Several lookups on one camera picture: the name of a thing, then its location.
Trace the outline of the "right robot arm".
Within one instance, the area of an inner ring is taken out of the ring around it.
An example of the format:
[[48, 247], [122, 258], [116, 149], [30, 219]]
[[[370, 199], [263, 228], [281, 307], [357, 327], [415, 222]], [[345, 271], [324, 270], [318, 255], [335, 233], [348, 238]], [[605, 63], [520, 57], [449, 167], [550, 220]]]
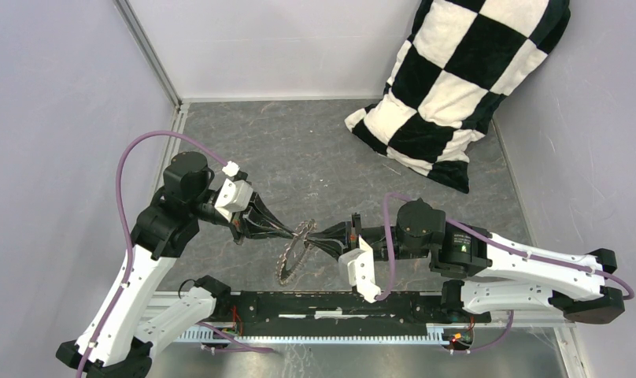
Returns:
[[422, 199], [405, 198], [395, 217], [365, 228], [358, 215], [305, 241], [337, 259], [346, 279], [368, 302], [381, 302], [393, 283], [375, 281], [375, 263], [396, 276], [400, 260], [427, 259], [445, 278], [440, 314], [459, 321], [467, 314], [553, 309], [576, 323], [607, 324], [625, 310], [632, 288], [616, 276], [612, 250], [562, 254], [506, 239], [484, 228], [449, 219]]

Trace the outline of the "metal disc with key rings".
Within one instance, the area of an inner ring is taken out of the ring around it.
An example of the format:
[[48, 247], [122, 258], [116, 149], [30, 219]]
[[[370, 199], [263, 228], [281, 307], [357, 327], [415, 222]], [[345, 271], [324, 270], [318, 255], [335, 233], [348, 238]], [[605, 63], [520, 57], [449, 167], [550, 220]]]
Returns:
[[275, 268], [275, 279], [278, 285], [288, 285], [297, 275], [297, 271], [305, 264], [306, 258], [314, 246], [307, 241], [310, 232], [316, 229], [314, 219], [300, 223], [292, 233], [292, 239], [279, 255]]

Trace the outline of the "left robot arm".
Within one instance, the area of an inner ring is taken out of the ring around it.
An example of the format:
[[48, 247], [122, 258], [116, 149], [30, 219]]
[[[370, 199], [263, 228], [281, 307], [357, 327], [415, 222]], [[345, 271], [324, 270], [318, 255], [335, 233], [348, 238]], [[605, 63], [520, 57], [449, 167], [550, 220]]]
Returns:
[[229, 316], [236, 330], [242, 328], [231, 289], [211, 276], [197, 279], [161, 314], [142, 319], [158, 285], [201, 223], [227, 228], [236, 243], [293, 236], [234, 162], [223, 171], [226, 180], [214, 190], [214, 172], [204, 154], [183, 152], [171, 160], [150, 204], [133, 227], [124, 228], [126, 254], [105, 301], [81, 336], [58, 347], [58, 361], [78, 376], [144, 377], [168, 344], [201, 321]]

